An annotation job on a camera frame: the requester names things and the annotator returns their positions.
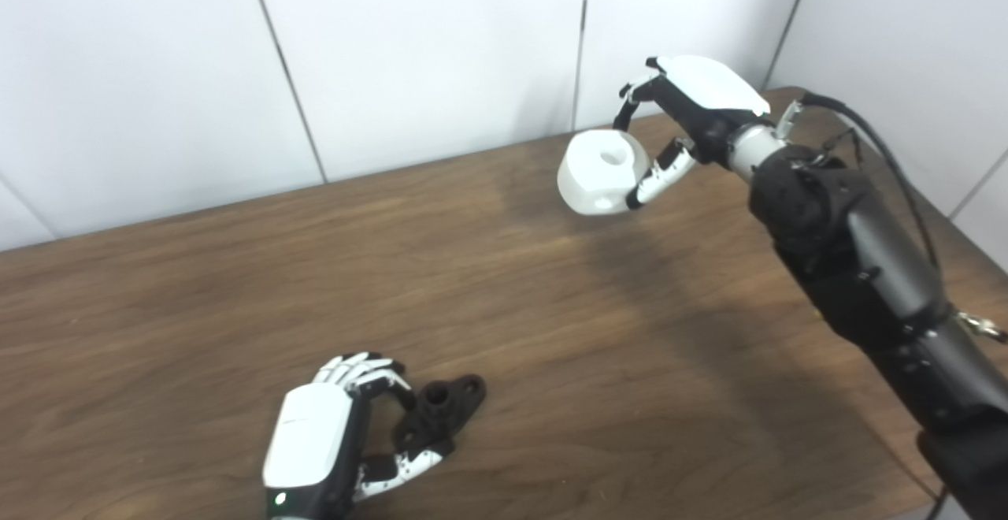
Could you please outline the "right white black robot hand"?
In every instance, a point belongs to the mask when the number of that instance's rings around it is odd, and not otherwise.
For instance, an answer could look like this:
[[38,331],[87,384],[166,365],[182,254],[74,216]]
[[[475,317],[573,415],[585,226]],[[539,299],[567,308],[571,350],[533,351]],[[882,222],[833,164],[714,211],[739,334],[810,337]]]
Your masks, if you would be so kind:
[[741,76],[713,59],[680,54],[646,60],[653,74],[619,91],[613,128],[627,132],[640,104],[652,102],[683,130],[653,158],[625,198],[644,207],[697,164],[717,164],[751,182],[754,172],[784,146],[773,133],[770,104]]

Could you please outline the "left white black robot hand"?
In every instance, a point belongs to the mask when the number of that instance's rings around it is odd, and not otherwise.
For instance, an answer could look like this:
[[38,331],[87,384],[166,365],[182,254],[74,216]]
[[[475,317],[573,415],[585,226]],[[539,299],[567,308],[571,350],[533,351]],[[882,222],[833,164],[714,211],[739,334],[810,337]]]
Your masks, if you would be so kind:
[[405,372],[377,352],[343,354],[284,396],[262,470],[267,519],[346,519],[356,504],[409,483],[454,451],[453,438],[440,434],[422,448],[364,456],[375,398],[390,394],[407,411],[417,407]]

